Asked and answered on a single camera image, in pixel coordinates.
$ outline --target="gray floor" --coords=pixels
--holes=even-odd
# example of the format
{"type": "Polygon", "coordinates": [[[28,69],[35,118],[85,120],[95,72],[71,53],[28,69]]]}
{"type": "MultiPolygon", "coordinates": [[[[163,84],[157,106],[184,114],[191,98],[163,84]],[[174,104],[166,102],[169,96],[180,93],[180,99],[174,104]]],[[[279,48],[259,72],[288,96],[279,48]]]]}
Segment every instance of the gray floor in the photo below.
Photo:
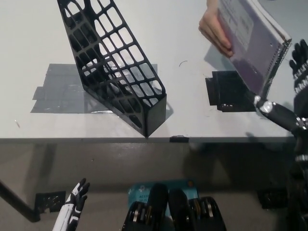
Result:
{"type": "MultiPolygon", "coordinates": [[[[91,182],[77,230],[119,230],[134,183],[190,178],[213,196],[229,231],[283,231],[285,211],[265,211],[255,191],[285,184],[292,157],[255,144],[228,144],[192,153],[187,144],[0,145],[0,179],[28,204],[35,193],[71,190],[91,182]]],[[[0,199],[0,229],[52,230],[57,214],[32,224],[0,199]]]]}

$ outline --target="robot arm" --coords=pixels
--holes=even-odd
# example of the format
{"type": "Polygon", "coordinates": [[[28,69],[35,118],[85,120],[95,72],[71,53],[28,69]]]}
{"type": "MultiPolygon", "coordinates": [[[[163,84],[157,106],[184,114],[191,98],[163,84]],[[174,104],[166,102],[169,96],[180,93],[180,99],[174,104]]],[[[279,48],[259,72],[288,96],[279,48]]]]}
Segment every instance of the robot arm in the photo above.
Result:
{"type": "Polygon", "coordinates": [[[293,70],[294,112],[275,102],[262,99],[260,96],[249,95],[255,107],[272,122],[292,132],[297,138],[308,129],[308,45],[304,40],[295,45],[292,52],[294,60],[290,61],[293,70]]]}
{"type": "Polygon", "coordinates": [[[272,122],[292,132],[296,138],[295,161],[288,182],[288,230],[308,230],[308,45],[295,45],[290,67],[294,78],[294,112],[250,95],[255,107],[272,122]]]}
{"type": "Polygon", "coordinates": [[[81,180],[72,190],[64,206],[62,206],[52,231],[75,231],[80,215],[87,199],[86,193],[90,183],[81,180]]]}

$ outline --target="black grid file holder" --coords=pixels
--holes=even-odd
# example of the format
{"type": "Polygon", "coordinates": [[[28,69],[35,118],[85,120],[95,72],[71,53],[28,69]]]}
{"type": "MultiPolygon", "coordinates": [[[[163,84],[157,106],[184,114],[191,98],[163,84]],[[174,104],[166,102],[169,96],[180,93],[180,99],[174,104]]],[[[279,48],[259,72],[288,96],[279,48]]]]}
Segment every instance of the black grid file holder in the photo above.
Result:
{"type": "Polygon", "coordinates": [[[58,0],[58,5],[85,91],[148,137],[166,119],[167,94],[114,1],[103,6],[100,0],[58,0]],[[99,12],[94,11],[93,1],[99,4],[99,12]],[[72,4],[75,13],[70,11],[72,4]],[[109,10],[116,12],[120,25],[114,24],[109,10]],[[112,29],[105,28],[102,16],[112,29]],[[97,25],[104,35],[99,35],[97,25]],[[131,41],[127,42],[121,31],[131,41]],[[115,45],[115,36],[122,45],[115,45]],[[136,60],[133,47],[141,59],[136,60]]]}

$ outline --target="notebook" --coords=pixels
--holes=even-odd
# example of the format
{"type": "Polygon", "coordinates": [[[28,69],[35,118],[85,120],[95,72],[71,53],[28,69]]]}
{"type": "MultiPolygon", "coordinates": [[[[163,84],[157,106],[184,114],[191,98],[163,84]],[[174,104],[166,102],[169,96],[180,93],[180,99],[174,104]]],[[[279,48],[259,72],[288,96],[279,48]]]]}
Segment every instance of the notebook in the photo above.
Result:
{"type": "Polygon", "coordinates": [[[248,89],[266,98],[292,38],[257,0],[218,0],[218,20],[232,44],[230,61],[248,89]]]}

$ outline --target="tabletop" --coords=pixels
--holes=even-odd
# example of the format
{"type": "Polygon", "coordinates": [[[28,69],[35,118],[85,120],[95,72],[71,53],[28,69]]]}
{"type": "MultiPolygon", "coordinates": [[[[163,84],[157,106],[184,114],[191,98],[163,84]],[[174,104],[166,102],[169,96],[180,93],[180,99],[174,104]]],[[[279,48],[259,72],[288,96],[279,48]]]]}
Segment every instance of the tabletop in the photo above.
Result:
{"type": "MultiPolygon", "coordinates": [[[[206,0],[115,0],[167,92],[167,120],[145,139],[113,113],[37,113],[35,93],[51,64],[74,64],[56,0],[0,2],[0,142],[9,141],[282,141],[290,134],[256,113],[222,113],[210,106],[205,78],[215,70],[232,70],[198,31],[206,0]]],[[[261,0],[291,35],[308,39],[306,0],[261,0]]],[[[293,107],[293,79],[282,62],[269,99],[293,107]]],[[[80,99],[88,100],[85,95],[80,99]]]]}

